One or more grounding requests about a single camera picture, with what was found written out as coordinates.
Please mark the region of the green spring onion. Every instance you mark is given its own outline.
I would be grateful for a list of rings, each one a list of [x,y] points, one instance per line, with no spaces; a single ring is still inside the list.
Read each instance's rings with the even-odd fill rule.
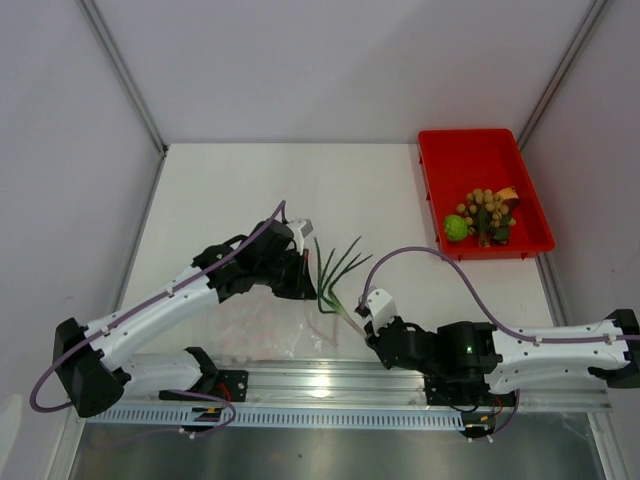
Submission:
[[[358,246],[360,240],[361,236],[356,237],[345,252],[337,260],[334,260],[336,249],[332,248],[328,257],[323,259],[320,242],[317,238],[314,238],[317,267],[316,302],[320,314],[339,317],[360,337],[364,337],[364,329],[352,318],[336,291],[336,288],[345,276],[371,258],[371,255],[362,256],[361,252],[354,253],[354,249]]]

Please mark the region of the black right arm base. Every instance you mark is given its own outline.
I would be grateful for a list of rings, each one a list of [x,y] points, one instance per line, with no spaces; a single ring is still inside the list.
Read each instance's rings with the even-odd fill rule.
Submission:
[[[445,382],[425,375],[424,392],[431,406],[447,406],[454,410],[472,412],[479,407],[513,407],[515,394],[494,394],[483,382]]]

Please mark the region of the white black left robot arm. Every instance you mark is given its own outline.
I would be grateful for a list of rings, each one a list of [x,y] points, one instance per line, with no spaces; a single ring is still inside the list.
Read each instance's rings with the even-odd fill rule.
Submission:
[[[53,361],[71,406],[94,417],[127,397],[194,401],[244,398],[244,371],[219,369],[200,347],[176,354],[143,354],[141,348],[179,322],[255,286],[286,300],[317,297],[305,246],[308,219],[260,222],[252,234],[205,248],[154,296],[86,325],[70,318],[55,331]]]

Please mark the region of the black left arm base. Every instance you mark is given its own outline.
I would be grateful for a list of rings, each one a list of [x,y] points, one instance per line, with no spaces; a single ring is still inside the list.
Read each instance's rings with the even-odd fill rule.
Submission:
[[[249,386],[246,370],[218,370],[216,374],[204,374],[186,391],[162,390],[159,399],[164,401],[196,401],[217,397],[228,402],[244,402]]]

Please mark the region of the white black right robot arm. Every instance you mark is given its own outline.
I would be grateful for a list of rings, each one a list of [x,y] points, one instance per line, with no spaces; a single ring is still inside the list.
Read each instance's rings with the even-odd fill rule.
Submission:
[[[613,389],[639,385],[639,322],[630,309],[613,311],[603,321],[575,330],[578,340],[563,343],[567,329],[525,331],[511,336],[484,322],[456,322],[426,331],[398,315],[368,321],[365,342],[387,368],[423,374],[425,385],[454,401],[476,404],[490,394],[564,378],[591,378]]]

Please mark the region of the clear pink-dotted zip bag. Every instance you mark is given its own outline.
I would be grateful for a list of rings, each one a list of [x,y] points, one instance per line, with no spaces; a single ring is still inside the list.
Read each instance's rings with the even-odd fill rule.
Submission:
[[[251,360],[333,357],[338,319],[314,301],[292,301],[256,290],[234,296],[203,316],[198,343],[212,355]]]

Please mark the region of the brown longan fruit bunch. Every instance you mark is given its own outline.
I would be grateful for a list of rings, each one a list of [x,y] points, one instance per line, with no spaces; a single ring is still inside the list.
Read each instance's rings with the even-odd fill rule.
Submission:
[[[455,207],[455,213],[465,219],[468,233],[477,238],[480,247],[507,245],[511,229],[516,225],[514,211],[517,206],[510,209],[501,201],[496,201],[496,192],[475,189],[466,195],[464,202]]]

